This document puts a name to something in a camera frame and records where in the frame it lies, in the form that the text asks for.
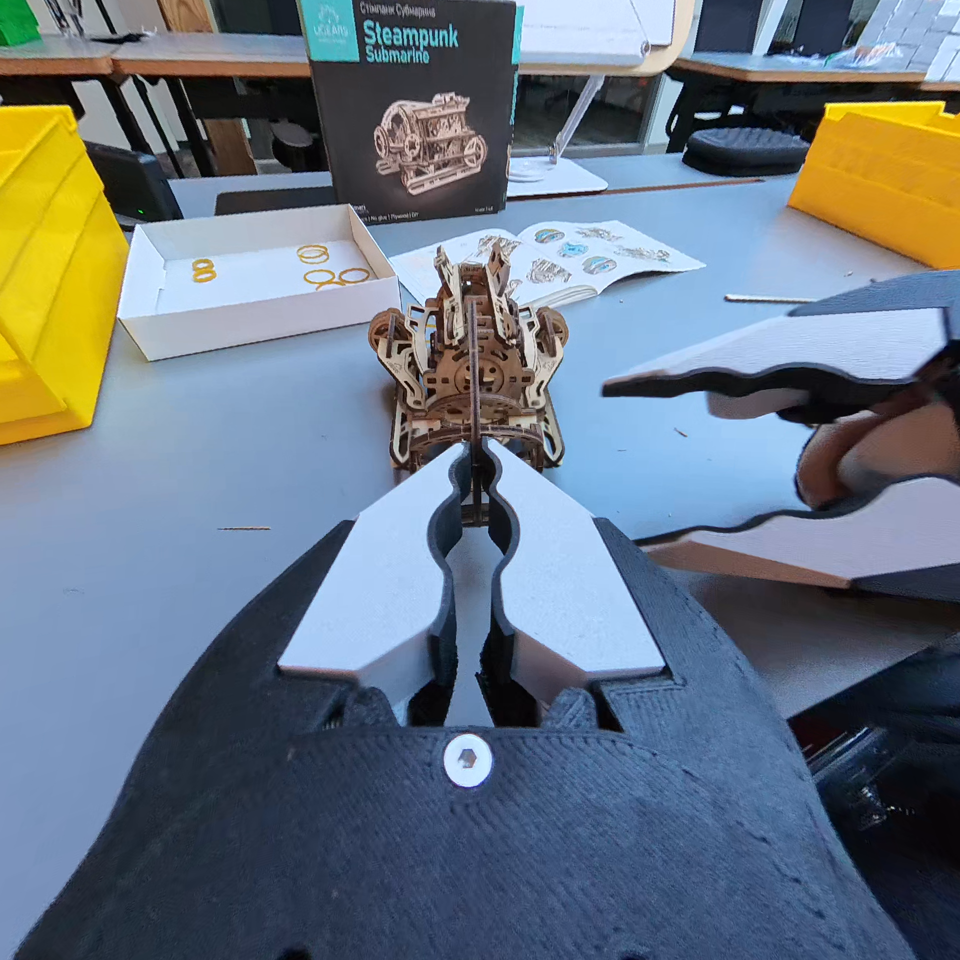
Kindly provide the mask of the yellow plastic bin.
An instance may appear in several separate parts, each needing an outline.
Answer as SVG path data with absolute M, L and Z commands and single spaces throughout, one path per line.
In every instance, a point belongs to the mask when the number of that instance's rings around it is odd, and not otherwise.
M 959 266 L 959 115 L 943 102 L 824 108 L 788 206 L 936 270 Z
M 128 251 L 70 107 L 3 106 L 3 446 L 91 425 Z

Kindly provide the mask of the black electronic device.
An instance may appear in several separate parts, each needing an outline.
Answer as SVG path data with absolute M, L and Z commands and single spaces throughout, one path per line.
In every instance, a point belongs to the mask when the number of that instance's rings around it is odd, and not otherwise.
M 138 223 L 183 219 L 169 180 L 154 155 L 90 141 L 83 144 L 116 215 Z

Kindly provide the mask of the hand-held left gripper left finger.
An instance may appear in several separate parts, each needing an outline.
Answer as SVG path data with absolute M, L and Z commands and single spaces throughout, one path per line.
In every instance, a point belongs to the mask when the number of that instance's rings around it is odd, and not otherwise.
M 458 667 L 447 556 L 472 467 L 455 443 L 358 514 L 279 669 L 376 688 L 401 723 L 444 725 Z

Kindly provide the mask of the group of yellow rubber bands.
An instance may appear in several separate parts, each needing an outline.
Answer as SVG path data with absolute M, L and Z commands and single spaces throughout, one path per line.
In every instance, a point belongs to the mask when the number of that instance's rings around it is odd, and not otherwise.
M 185 270 L 196 284 L 301 280 L 314 289 L 356 285 L 376 275 L 354 242 L 327 242 L 274 247 L 253 253 L 218 254 L 185 261 Z

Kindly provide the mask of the wooden post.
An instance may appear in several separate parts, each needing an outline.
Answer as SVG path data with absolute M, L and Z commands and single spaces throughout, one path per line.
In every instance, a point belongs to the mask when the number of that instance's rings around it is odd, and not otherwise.
M 169 33 L 218 33 L 214 2 L 157 1 Z M 234 80 L 225 78 L 165 79 L 202 176 L 258 174 L 246 127 L 239 118 L 221 117 L 235 107 L 239 95 Z

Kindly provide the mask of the instruction sheet board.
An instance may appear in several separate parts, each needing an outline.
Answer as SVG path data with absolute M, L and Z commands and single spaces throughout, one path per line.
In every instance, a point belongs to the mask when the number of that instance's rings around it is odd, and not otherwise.
M 688 43 L 694 1 L 526 1 L 519 72 L 650 77 Z

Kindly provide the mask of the wood-edged background table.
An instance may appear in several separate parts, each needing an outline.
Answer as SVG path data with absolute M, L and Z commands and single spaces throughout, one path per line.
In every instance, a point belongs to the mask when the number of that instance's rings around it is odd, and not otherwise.
M 958 113 L 958 81 L 901 68 L 842 68 L 808 57 L 705 52 L 678 58 L 666 76 L 681 84 L 666 123 L 668 154 L 710 126 L 772 126 L 811 139 L 827 104 L 945 102 Z
M 183 80 L 311 80 L 306 44 L 294 35 L 222 32 L 145 33 L 140 39 L 84 39 L 42 35 L 2 48 L 1 76 L 69 82 L 96 81 L 134 150 L 150 148 L 129 109 L 126 79 L 162 80 L 174 100 L 199 173 L 214 176 L 209 149 L 192 112 Z

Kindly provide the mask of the white board stand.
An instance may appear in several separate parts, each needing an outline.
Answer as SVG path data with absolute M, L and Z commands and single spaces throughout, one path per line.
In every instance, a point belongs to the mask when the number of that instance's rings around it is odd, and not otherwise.
M 546 155 L 510 159 L 507 186 L 509 200 L 592 195 L 608 189 L 605 179 L 563 158 L 564 151 L 596 93 L 601 90 L 604 80 L 603 74 L 589 75 L 576 104 Z

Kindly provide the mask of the thin wooden model part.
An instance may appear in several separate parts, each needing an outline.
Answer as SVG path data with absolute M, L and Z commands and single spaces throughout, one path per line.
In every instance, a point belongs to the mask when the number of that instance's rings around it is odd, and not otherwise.
M 468 420 L 467 439 L 470 455 L 470 494 L 467 515 L 474 527 L 489 523 L 489 491 L 491 463 L 483 446 L 481 434 L 481 364 L 479 360 L 479 336 L 475 300 L 465 297 L 463 300 L 466 337 L 467 337 L 467 394 Z

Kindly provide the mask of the white cardboard box tray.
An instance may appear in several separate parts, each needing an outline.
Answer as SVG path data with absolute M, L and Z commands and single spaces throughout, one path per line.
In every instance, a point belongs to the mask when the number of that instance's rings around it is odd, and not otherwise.
M 353 242 L 375 277 L 314 289 L 300 279 L 196 284 L 186 260 L 273 248 Z M 349 205 L 241 213 L 138 224 L 117 317 L 149 361 L 214 352 L 296 335 L 366 326 L 400 308 L 388 258 Z

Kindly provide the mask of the black model kit box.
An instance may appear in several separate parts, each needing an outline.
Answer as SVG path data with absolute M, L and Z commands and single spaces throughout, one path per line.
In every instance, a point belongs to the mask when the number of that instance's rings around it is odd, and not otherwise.
M 303 1 L 297 7 L 338 203 L 367 224 L 504 208 L 521 6 Z

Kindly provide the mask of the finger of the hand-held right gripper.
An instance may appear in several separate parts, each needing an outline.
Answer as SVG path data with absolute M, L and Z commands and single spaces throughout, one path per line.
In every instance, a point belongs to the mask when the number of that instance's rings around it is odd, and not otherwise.
M 946 306 L 778 316 L 607 379 L 605 398 L 701 393 L 709 414 L 821 425 L 921 384 L 952 352 Z
M 820 511 L 650 537 L 663 567 L 847 591 L 958 591 L 959 486 L 908 477 Z

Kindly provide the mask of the green plastic bin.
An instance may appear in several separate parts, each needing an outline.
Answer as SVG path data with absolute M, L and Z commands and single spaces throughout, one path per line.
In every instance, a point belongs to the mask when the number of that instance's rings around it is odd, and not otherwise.
M 39 22 L 28 1 L 0 1 L 0 33 L 2 48 L 21 46 L 41 37 Z

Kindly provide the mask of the wooden submarine model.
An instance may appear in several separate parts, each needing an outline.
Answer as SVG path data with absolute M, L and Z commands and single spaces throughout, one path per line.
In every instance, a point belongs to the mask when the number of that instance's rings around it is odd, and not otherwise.
M 434 266 L 438 292 L 425 306 L 381 311 L 368 328 L 368 342 L 395 383 L 393 466 L 414 473 L 440 450 L 469 441 L 468 297 L 476 303 L 482 437 L 539 472 L 559 467 L 566 447 L 548 386 L 569 341 L 564 317 L 510 297 L 510 264 L 499 242 L 484 265 L 452 262 L 439 246 Z

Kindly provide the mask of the black stool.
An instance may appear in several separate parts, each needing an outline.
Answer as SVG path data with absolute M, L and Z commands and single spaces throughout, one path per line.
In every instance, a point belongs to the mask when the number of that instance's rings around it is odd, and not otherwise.
M 270 149 L 273 158 L 294 173 L 322 172 L 327 169 L 317 142 L 305 127 L 287 120 L 270 122 Z

